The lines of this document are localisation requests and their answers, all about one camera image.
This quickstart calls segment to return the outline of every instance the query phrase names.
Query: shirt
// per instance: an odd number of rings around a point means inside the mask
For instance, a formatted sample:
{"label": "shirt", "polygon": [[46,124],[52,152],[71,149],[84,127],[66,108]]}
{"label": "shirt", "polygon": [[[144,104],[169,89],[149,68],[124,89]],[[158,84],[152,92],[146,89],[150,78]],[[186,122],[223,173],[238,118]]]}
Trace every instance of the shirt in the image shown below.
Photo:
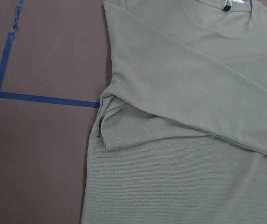
{"label": "shirt", "polygon": [[104,1],[82,224],[267,223],[267,8],[224,3]]}

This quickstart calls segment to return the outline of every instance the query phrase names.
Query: crew neckline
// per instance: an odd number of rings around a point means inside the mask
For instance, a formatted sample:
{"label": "crew neckline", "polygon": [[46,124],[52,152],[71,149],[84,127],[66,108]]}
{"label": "crew neckline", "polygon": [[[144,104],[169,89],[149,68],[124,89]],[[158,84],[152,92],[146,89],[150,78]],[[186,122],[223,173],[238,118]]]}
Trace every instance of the crew neckline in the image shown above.
{"label": "crew neckline", "polygon": [[[205,23],[205,21],[199,18],[196,15],[196,13],[192,10],[193,5],[192,5],[191,0],[180,0],[180,1],[181,1],[182,12],[187,16],[190,22],[192,22],[194,25],[196,25],[199,28],[212,30],[214,32],[217,32],[227,37],[238,38],[238,37],[246,37],[250,35],[254,31],[254,28],[256,27],[259,13],[260,13],[260,2],[259,1],[249,0],[244,3],[232,1],[232,7],[230,9],[230,12],[250,12],[250,19],[248,23],[242,28],[229,29],[220,24],[210,25],[210,24]],[[219,8],[220,10],[222,10],[225,6],[224,0],[196,0],[196,1],[212,6],[212,7]]]}

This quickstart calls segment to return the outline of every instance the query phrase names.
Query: fabric fold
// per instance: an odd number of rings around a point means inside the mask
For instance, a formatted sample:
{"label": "fabric fold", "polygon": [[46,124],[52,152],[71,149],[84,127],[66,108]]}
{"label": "fabric fold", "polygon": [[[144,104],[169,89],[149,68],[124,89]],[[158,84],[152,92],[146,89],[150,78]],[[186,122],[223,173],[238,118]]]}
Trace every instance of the fabric fold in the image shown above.
{"label": "fabric fold", "polygon": [[175,136],[180,130],[195,131],[267,155],[266,88],[144,22],[123,1],[104,1],[104,8],[112,80],[100,100],[114,98],[101,123],[108,149],[159,138],[143,138],[153,130],[149,125],[140,126],[138,135],[132,129],[116,138],[126,124],[120,118],[131,114],[127,121],[144,116],[144,121],[167,120],[166,126],[176,123]]}

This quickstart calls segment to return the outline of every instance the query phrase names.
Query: green shirt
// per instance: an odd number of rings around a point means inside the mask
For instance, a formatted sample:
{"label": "green shirt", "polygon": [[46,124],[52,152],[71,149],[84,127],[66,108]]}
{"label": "green shirt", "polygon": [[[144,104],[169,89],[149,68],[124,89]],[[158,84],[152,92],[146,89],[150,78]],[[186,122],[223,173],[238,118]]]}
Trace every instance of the green shirt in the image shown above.
{"label": "green shirt", "polygon": [[267,8],[224,3],[104,2],[82,224],[267,224]]}

